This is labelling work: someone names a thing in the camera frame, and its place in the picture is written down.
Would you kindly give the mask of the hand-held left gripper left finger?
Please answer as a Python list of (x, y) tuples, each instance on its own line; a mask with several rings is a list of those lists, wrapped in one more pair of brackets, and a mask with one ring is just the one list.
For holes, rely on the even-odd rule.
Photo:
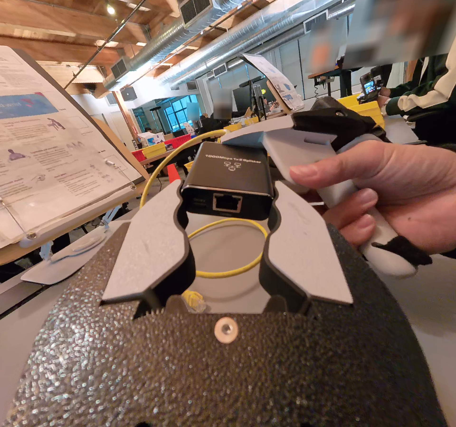
[(185, 231), (188, 216), (181, 185), (181, 180), (170, 183), (131, 219), (102, 303), (165, 305), (194, 282), (196, 265)]

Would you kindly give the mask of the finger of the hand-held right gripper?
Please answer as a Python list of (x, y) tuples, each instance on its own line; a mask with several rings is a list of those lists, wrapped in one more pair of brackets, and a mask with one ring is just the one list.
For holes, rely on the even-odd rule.
[(295, 184), (290, 167), (313, 164), (334, 156), (335, 134), (301, 130), (273, 130), (263, 135), (263, 146), (285, 180)]
[(226, 133), (221, 138), (224, 145), (265, 149), (290, 149), (298, 147), (297, 132), (290, 115), (261, 121)]

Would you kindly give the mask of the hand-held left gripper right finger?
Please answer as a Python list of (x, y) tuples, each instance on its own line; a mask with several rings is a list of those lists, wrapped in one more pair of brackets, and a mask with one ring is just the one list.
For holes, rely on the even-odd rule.
[(289, 312), (311, 301), (352, 305), (353, 298), (321, 215), (288, 185), (275, 183), (270, 233), (259, 265), (259, 282)]

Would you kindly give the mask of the black network splitter box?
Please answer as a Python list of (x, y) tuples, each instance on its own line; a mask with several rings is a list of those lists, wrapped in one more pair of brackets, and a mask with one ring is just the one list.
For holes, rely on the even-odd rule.
[(275, 196), (263, 149), (203, 142), (181, 188), (189, 213), (264, 221)]

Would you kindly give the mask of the grey desk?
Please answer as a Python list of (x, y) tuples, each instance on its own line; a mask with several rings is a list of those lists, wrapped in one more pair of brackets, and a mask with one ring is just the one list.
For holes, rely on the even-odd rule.
[[(250, 226), (217, 226), (194, 237), (196, 267), (204, 271), (240, 268), (259, 255), (264, 237)], [(406, 280), (381, 279), (406, 314), (428, 361), (449, 426), (455, 426), (455, 260), (436, 254)], [(37, 333), (71, 277), (42, 290), (21, 280), (1, 283), (0, 420), (4, 424)], [(269, 295), (261, 288), (258, 268), (229, 280), (196, 279), (191, 290), (203, 295), (212, 312), (258, 312)]]

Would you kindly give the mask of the person's right hand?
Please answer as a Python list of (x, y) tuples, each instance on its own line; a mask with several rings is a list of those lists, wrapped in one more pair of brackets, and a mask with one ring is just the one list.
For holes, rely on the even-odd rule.
[(346, 180), (359, 189), (329, 208), (325, 221), (353, 246), (372, 236), (375, 207), (397, 234), (427, 254), (456, 247), (456, 155), (426, 145), (368, 140), (319, 162), (290, 167), (291, 179), (319, 190)]

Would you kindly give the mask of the yellow plastic bin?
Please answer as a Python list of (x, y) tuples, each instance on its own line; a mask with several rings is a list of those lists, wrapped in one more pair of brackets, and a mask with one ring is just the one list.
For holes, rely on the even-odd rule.
[(371, 117), (376, 125), (384, 129), (385, 121), (383, 115), (381, 114), (377, 101), (374, 100), (372, 102), (360, 104), (357, 100), (359, 96), (360, 93), (337, 99), (337, 101), (346, 108), (360, 114), (361, 116)]

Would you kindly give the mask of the black monitor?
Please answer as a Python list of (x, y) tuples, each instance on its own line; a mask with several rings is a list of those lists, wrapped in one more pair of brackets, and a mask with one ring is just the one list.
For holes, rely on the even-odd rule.
[(253, 90), (250, 90), (249, 87), (242, 87), (233, 90), (233, 98), (236, 103), (237, 112), (240, 116), (246, 114), (248, 109), (251, 110), (252, 113), (256, 113), (257, 111), (260, 114), (263, 114), (263, 108), (261, 104), (261, 100), (259, 100), (259, 107), (257, 107), (256, 98), (262, 96), (260, 91), (260, 84), (253, 84)]

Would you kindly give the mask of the black handheld device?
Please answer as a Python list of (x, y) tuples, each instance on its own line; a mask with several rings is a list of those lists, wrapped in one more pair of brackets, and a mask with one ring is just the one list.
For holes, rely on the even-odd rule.
[(366, 104), (376, 101), (378, 99), (382, 83), (382, 78), (379, 74), (375, 75), (373, 72), (369, 72), (365, 75), (362, 75), (360, 77), (362, 93), (357, 98), (359, 104)]

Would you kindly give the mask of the instruction sheet stand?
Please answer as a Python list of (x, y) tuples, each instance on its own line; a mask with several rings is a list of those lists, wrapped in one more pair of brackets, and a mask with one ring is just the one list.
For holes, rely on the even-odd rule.
[(268, 82), (270, 82), (268, 87), (277, 100), (281, 102), (281, 106), (286, 113), (294, 113), (305, 109), (304, 100), (297, 93), (294, 85), (263, 56), (245, 53), (240, 57), (265, 75)]
[(148, 174), (22, 50), (0, 48), (1, 265), (136, 196)]

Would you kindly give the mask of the red plastic bin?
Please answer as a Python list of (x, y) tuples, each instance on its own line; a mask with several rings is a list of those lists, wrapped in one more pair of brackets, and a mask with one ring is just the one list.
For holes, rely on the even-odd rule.
[(172, 138), (169, 140), (165, 140), (164, 142), (160, 142), (158, 144), (150, 145), (143, 149), (133, 151), (132, 155), (139, 162), (142, 162), (142, 161), (145, 161), (146, 159), (150, 159), (152, 157), (164, 154), (171, 149), (176, 149), (190, 139), (191, 139), (191, 136), (189, 136), (188, 134), (177, 137), (177, 138)]

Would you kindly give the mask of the metal air vent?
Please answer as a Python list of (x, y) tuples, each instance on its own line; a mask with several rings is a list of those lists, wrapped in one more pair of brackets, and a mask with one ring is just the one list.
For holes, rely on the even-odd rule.
[(214, 0), (184, 0), (179, 3), (179, 12), (185, 28), (199, 21), (214, 8)]

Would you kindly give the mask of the silver ventilation duct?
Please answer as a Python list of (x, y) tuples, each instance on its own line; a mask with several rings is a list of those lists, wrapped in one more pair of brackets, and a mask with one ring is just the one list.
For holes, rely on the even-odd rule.
[(277, 0), (155, 77), (172, 88), (193, 80), (271, 37), (324, 13), (341, 0)]
[(237, 8), (246, 0), (214, 0), (214, 8), (199, 21), (184, 27), (181, 15), (159, 34), (153, 37), (133, 57), (120, 59), (111, 67), (111, 74), (106, 77), (103, 85), (106, 89), (119, 90), (133, 78), (133, 73), (144, 70), (145, 66), (155, 64), (167, 57), (176, 48), (200, 33), (203, 29), (213, 25), (231, 10)]

